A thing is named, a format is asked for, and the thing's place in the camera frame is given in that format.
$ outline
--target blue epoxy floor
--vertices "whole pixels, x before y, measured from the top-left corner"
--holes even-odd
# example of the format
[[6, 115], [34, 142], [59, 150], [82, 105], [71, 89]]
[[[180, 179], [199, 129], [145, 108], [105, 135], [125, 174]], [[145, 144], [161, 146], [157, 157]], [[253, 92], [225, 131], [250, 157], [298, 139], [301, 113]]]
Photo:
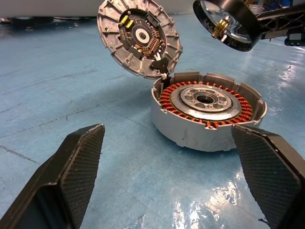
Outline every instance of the blue epoxy floor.
[[[262, 128], [305, 157], [304, 48], [283, 39], [238, 52], [193, 15], [174, 17], [184, 53], [176, 72], [223, 73], [268, 103]], [[267, 229], [235, 150], [180, 148], [150, 119], [153, 81], [110, 57], [95, 22], [16, 31], [0, 26], [0, 217], [64, 137], [104, 123], [96, 185], [82, 229]]]

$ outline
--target copper coil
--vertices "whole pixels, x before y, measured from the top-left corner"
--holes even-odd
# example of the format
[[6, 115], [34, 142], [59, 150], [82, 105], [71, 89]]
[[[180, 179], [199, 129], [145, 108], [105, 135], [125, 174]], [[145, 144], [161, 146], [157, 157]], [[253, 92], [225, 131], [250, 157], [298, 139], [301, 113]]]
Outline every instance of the copper coil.
[[250, 112], [250, 111], [243, 111], [242, 113], [247, 114], [247, 115], [252, 115], [252, 112]]
[[164, 103], [168, 103], [169, 99], [161, 99], [160, 102], [164, 105]]
[[163, 106], [172, 106], [171, 103], [163, 103]]
[[169, 96], [165, 95], [165, 94], [162, 94], [161, 97], [160, 97], [160, 99], [167, 99], [167, 98], [169, 98]]
[[164, 90], [164, 92], [173, 92], [173, 90], [175, 90], [174, 88], [166, 88], [165, 90]]
[[245, 122], [247, 122], [248, 121], [248, 119], [246, 119], [246, 118], [242, 118], [242, 117], [239, 117], [238, 118], [242, 123], [245, 123]]
[[177, 89], [178, 87], [184, 86], [184, 85], [190, 85], [190, 84], [204, 84], [204, 82], [197, 82], [197, 81], [188, 81], [188, 82], [180, 82], [180, 83], [176, 83], [176, 84], [172, 84], [171, 86], [167, 87], [160, 99], [161, 99], [161, 103], [163, 106], [165, 106], [166, 110], [169, 110], [170, 112], [173, 112], [174, 114], [181, 116], [183, 118], [186, 118], [188, 120], [192, 120], [194, 122], [200, 122], [200, 123], [205, 123], [205, 126], [214, 126], [214, 128], [218, 128], [218, 126], [220, 125], [226, 125], [226, 124], [234, 124], [234, 123], [240, 123], [240, 122], [248, 122], [251, 120], [252, 118], [252, 107], [249, 104], [249, 102], [247, 100], [245, 100], [244, 97], [242, 97], [239, 93], [234, 92], [234, 90], [230, 90], [229, 88], [223, 88], [222, 85], [220, 85], [218, 88], [226, 90], [227, 92], [231, 93], [232, 95], [234, 95], [238, 101], [241, 104], [242, 107], [242, 112], [235, 117], [233, 120], [228, 120], [228, 121], [219, 121], [219, 122], [210, 122], [210, 121], [206, 121], [203, 119], [197, 119], [197, 118], [193, 118], [190, 116], [185, 115], [184, 113], [178, 111], [175, 107], [172, 106], [171, 102], [170, 102], [170, 95], [171, 93]]
[[251, 115], [248, 115], [248, 114], [242, 114], [241, 115], [242, 118], [245, 118], [247, 120], [251, 120], [252, 116]]
[[246, 107], [251, 107], [251, 105], [249, 103], [242, 103], [241, 106], [243, 108], [246, 108]]
[[168, 106], [165, 109], [173, 112], [175, 111], [175, 108], [173, 106]]

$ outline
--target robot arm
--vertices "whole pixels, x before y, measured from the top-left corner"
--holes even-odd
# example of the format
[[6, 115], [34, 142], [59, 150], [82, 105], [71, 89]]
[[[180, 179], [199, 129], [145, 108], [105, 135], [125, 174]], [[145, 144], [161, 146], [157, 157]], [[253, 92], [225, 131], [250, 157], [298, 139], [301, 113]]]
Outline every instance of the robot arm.
[[239, 51], [286, 35], [285, 45], [305, 46], [305, 3], [256, 15], [239, 0], [196, 0], [193, 9], [213, 38]]

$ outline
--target aluminum housing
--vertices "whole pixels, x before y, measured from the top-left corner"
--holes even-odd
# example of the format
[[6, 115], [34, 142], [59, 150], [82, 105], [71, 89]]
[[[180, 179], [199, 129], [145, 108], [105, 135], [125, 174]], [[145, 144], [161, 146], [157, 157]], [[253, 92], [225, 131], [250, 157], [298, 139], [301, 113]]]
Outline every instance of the aluminum housing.
[[[215, 73], [176, 73], [171, 78], [171, 84], [185, 81], [209, 81], [229, 87], [245, 97], [253, 108], [253, 117], [243, 124], [258, 128], [267, 111], [266, 102], [252, 87], [241, 83], [237, 84], [228, 76]], [[228, 151], [236, 148], [231, 134], [232, 125], [220, 125], [217, 129], [205, 124], [182, 118], [172, 112], [162, 109], [158, 99], [163, 91], [161, 79], [154, 82], [152, 88], [152, 122], [156, 128], [177, 145], [206, 152]]]
[[157, 79], [162, 76], [158, 69], [152, 69], [150, 66], [154, 60], [142, 58], [139, 60], [133, 53], [126, 50], [120, 41], [120, 18], [127, 11], [138, 10], [144, 13], [150, 13], [158, 21], [158, 29], [164, 34], [165, 50], [162, 57], [169, 60], [167, 65], [168, 74], [172, 74], [176, 64], [183, 52], [180, 44], [180, 35], [177, 32], [172, 17], [164, 11], [164, 8], [153, 0], [106, 0], [99, 7], [97, 24], [101, 39], [105, 47], [111, 52], [111, 56], [124, 69], [135, 75], [141, 75], [144, 78]]

